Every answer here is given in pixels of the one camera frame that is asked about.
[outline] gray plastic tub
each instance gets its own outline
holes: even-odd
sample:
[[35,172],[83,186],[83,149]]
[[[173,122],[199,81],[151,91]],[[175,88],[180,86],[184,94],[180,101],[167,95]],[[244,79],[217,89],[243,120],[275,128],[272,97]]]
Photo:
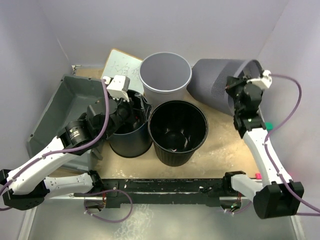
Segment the gray plastic tub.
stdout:
[[172,52],[148,56],[139,70],[144,95],[153,107],[184,99],[191,76],[192,70],[187,60]]
[[[58,134],[70,121],[78,119],[87,107],[104,97],[99,79],[64,75],[61,82],[45,107],[37,125],[27,140],[27,151],[32,158]],[[71,170],[89,171],[101,156],[102,144],[88,150],[81,156],[64,164]]]

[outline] wall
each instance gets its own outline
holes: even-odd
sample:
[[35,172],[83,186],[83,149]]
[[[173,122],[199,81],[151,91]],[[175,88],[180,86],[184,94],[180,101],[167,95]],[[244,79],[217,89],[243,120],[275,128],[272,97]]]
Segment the wall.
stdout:
[[[0,33],[0,169],[15,169],[29,159],[27,137],[72,69],[36,0],[0,0]],[[1,239],[18,238],[24,214],[0,212]]]
[[39,0],[70,62],[104,66],[111,48],[256,58],[289,0]]
[[[271,136],[281,162],[295,181],[303,183],[303,198],[320,207],[320,163],[318,127],[320,112],[319,56],[320,2],[291,0],[273,33],[259,54],[265,69],[295,77],[302,85],[302,101],[296,114]],[[266,121],[279,124],[292,110],[297,87],[283,79],[273,79],[263,97]],[[301,205],[299,212],[312,212]],[[308,240],[319,239],[319,217],[302,217]]]

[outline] red object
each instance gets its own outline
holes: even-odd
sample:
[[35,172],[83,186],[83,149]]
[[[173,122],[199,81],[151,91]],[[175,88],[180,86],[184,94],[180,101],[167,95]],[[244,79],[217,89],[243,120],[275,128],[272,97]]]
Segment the red object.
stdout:
[[256,178],[256,179],[262,179],[261,174],[260,174],[259,172],[256,173],[256,174],[255,174],[255,178]]

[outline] whiteboard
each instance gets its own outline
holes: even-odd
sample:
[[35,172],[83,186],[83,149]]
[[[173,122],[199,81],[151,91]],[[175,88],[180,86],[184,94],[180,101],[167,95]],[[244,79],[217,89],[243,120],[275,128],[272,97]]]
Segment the whiteboard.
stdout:
[[139,69],[142,60],[113,48],[106,60],[102,77],[113,78],[115,75],[125,75],[130,78],[129,89],[144,94],[144,87],[139,78]]

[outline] green object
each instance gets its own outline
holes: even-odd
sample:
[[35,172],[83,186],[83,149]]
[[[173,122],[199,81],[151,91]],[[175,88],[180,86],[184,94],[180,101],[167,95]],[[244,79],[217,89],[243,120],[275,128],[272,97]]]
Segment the green object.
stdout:
[[266,123],[265,123],[265,127],[266,127],[266,130],[267,130],[268,132],[270,132],[272,129],[274,129],[274,126],[272,125],[271,122],[266,122]]

